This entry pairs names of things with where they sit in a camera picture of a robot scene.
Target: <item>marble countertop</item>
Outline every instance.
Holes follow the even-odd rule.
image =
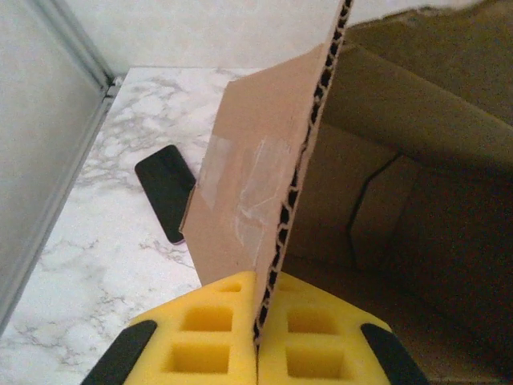
[[[0,384],[78,384],[131,318],[200,286],[134,166],[175,144],[198,175],[226,84],[254,71],[130,70],[0,339]]]

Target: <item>white wall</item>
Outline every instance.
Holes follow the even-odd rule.
[[[116,73],[270,67],[323,42],[338,0],[62,0]],[[475,0],[356,0],[351,23]]]
[[[0,321],[101,100],[23,4],[0,1]]]

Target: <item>cardboard box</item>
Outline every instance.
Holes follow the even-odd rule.
[[[433,383],[513,362],[513,3],[414,10],[232,82],[183,232],[201,281],[277,275],[377,315]]]

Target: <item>smartphone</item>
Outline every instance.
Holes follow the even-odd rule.
[[[141,160],[135,166],[135,174],[167,239],[178,245],[184,240],[180,223],[196,183],[178,148],[169,145]]]

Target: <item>yellow foam block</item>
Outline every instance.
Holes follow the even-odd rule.
[[[239,273],[135,318],[157,328],[125,385],[255,385],[254,282]]]
[[[258,357],[259,385],[390,384],[360,330],[366,313],[281,273]]]

